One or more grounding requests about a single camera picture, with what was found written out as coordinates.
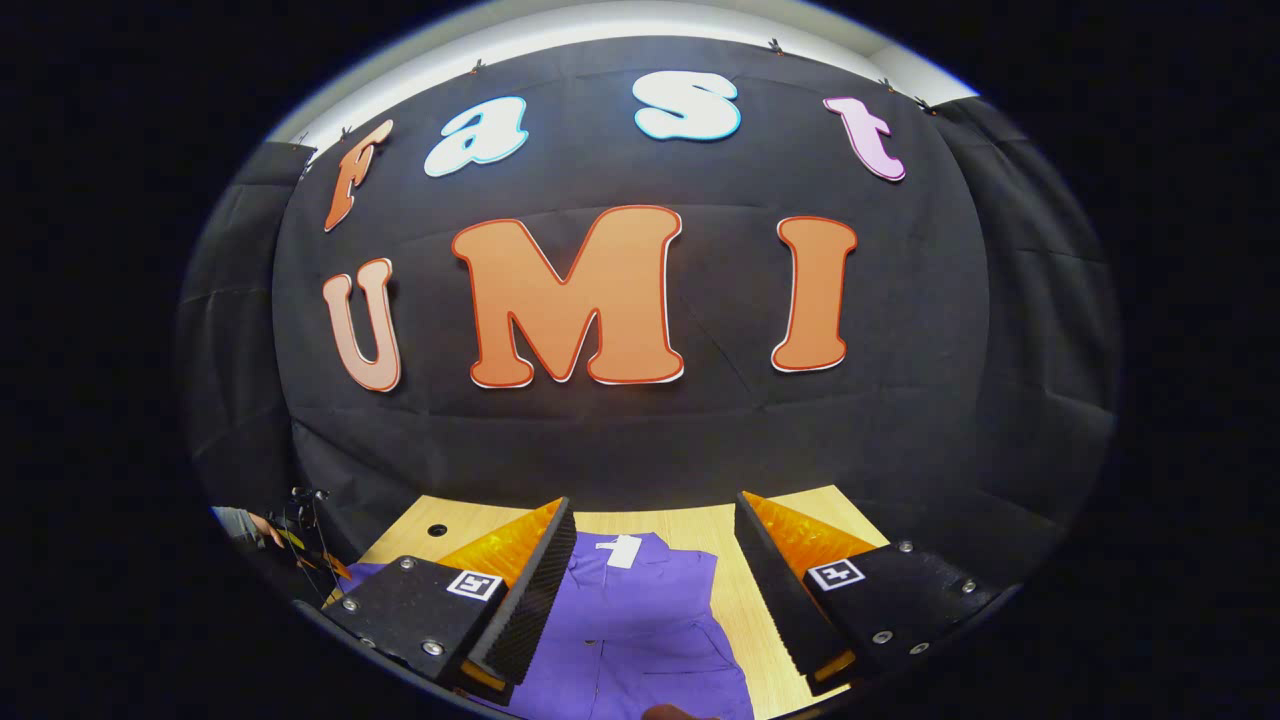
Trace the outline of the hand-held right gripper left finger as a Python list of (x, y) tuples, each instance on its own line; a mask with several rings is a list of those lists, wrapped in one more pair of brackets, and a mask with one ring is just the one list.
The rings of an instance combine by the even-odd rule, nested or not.
[(529, 674), (575, 542), (561, 497), (443, 559), (401, 555), (321, 614), (424, 682), (507, 705)]

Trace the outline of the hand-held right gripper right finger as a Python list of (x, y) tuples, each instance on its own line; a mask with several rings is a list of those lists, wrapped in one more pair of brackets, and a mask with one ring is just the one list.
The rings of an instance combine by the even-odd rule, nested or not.
[(733, 532), (813, 694), (905, 673), (974, 630), (1009, 596), (909, 539), (873, 544), (750, 492), (736, 496)]

